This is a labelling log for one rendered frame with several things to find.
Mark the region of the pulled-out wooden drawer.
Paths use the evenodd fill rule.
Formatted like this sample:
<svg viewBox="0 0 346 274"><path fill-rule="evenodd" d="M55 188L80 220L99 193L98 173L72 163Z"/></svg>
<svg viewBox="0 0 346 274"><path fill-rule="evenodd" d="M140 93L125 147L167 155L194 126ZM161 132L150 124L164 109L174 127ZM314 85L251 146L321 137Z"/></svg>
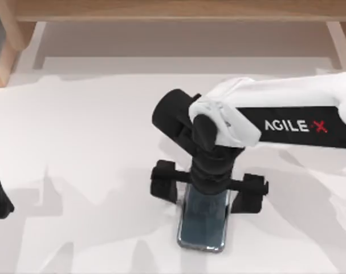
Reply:
<svg viewBox="0 0 346 274"><path fill-rule="evenodd" d="M0 0L0 73L6 85L18 54L30 44L35 30L35 22L21 18L22 6L28 1Z"/></svg>

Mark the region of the wooden cupboard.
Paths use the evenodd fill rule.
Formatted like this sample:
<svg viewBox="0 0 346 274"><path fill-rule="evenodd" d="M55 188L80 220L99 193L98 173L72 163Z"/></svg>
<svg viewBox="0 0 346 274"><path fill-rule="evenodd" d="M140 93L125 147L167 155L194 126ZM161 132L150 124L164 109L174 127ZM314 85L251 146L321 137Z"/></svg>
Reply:
<svg viewBox="0 0 346 274"><path fill-rule="evenodd" d="M20 21L239 20L346 22L346 0L17 0Z"/></svg>

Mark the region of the dark smartphone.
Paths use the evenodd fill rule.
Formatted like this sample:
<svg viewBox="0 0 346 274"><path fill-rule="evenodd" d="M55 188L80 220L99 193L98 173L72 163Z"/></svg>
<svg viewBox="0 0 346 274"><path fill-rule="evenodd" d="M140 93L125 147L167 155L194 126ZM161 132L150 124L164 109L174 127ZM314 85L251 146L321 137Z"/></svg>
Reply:
<svg viewBox="0 0 346 274"><path fill-rule="evenodd" d="M204 195L187 185L177 232L179 246L203 252L222 252L229 209L230 191Z"/></svg>

